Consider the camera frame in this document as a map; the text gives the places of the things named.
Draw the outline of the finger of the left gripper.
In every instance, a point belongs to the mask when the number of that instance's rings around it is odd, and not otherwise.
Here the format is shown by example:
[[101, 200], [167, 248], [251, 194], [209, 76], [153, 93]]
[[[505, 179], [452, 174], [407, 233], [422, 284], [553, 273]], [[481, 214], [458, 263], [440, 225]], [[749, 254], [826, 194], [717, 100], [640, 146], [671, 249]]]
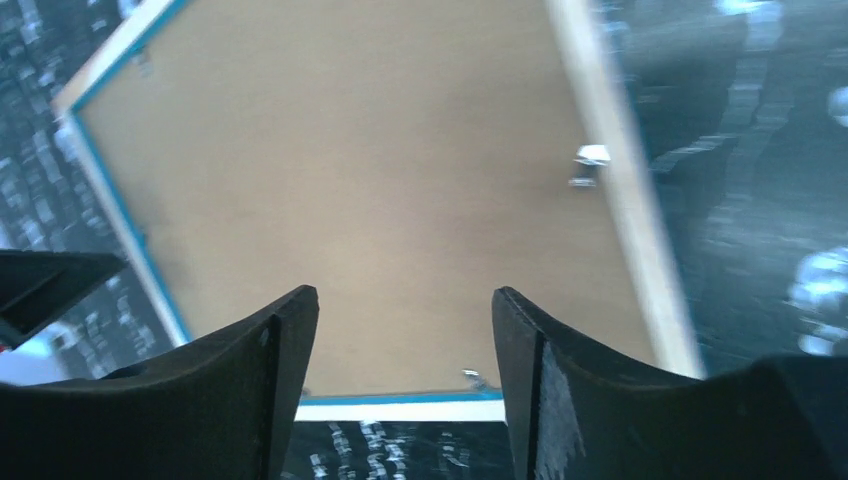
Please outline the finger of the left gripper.
[[125, 269], [111, 253], [1, 251], [1, 345], [18, 348]]

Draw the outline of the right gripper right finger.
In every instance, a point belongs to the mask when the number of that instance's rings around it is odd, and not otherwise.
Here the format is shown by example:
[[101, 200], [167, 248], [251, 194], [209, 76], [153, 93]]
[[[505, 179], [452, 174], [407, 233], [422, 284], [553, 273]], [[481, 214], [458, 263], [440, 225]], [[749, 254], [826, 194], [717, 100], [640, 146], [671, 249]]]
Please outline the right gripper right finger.
[[847, 475], [843, 357], [769, 357], [699, 380], [624, 355], [510, 287], [491, 311], [519, 479]]

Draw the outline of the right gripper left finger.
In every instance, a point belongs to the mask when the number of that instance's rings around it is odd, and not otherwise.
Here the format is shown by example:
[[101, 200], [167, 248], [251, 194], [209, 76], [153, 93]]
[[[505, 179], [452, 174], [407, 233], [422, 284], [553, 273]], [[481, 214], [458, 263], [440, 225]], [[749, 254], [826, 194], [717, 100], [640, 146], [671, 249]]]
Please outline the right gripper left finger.
[[1, 389], [5, 479], [277, 479], [319, 317], [302, 285], [97, 380]]

